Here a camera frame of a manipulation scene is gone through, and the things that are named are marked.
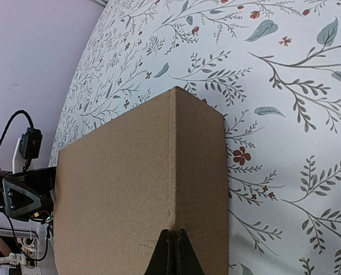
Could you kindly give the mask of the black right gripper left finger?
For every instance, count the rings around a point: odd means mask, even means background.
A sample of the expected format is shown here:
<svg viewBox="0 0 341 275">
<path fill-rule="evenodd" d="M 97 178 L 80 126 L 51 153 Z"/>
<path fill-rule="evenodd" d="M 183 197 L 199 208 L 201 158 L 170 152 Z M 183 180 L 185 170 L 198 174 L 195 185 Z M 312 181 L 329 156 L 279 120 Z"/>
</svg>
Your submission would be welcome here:
<svg viewBox="0 0 341 275">
<path fill-rule="evenodd" d="M 150 258 L 145 275 L 167 275 L 171 273 L 171 237 L 167 229 L 161 231 Z"/>
</svg>

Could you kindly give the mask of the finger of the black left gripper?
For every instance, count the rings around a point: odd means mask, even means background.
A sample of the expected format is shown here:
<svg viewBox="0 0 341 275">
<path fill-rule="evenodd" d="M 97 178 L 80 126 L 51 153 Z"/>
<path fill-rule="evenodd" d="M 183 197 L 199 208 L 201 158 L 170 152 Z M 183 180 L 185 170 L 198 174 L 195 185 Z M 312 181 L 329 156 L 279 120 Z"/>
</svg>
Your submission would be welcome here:
<svg viewBox="0 0 341 275">
<path fill-rule="evenodd" d="M 30 216 L 42 207 L 40 195 L 17 178 L 5 177 L 2 185 L 4 212 L 7 217 L 29 221 Z"/>
</svg>

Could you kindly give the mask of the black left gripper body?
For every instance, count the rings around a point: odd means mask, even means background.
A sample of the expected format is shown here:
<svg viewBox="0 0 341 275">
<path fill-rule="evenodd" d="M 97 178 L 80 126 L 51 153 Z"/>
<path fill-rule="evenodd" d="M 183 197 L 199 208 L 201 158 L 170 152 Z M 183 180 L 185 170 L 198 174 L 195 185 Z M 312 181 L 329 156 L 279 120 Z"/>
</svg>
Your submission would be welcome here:
<svg viewBox="0 0 341 275">
<path fill-rule="evenodd" d="M 0 212 L 10 219 L 48 222 L 54 209 L 56 168 L 13 174 L 0 169 Z"/>
</svg>

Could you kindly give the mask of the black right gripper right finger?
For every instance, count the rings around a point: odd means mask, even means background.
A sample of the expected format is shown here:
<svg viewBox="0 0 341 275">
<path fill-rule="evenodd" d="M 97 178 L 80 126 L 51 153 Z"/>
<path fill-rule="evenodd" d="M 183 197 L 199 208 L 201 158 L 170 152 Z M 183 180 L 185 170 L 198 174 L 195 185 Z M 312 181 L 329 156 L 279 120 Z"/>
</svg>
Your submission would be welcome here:
<svg viewBox="0 0 341 275">
<path fill-rule="evenodd" d="M 176 274 L 205 275 L 185 229 L 177 233 L 175 244 Z"/>
</svg>

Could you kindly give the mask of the brown cardboard box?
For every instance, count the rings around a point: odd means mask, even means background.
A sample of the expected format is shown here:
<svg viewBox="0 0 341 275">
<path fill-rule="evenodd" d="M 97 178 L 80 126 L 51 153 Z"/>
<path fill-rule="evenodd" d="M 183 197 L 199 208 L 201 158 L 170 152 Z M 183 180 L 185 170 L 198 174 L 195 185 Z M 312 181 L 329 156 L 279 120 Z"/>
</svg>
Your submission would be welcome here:
<svg viewBox="0 0 341 275">
<path fill-rule="evenodd" d="M 223 116 L 179 87 L 60 150 L 54 253 L 59 274 L 144 274 L 162 230 L 185 229 L 205 274 L 227 274 Z"/>
</svg>

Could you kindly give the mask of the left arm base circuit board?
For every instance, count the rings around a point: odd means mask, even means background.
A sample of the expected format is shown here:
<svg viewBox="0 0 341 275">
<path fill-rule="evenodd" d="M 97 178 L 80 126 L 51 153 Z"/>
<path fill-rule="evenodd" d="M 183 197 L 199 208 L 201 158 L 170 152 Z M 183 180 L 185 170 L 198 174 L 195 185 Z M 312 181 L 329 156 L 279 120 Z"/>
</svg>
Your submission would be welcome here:
<svg viewBox="0 0 341 275">
<path fill-rule="evenodd" d="M 53 213 L 50 213 L 46 210 L 35 212 L 30 216 L 30 220 L 38 222 L 42 225 L 52 224 L 53 219 Z"/>
</svg>

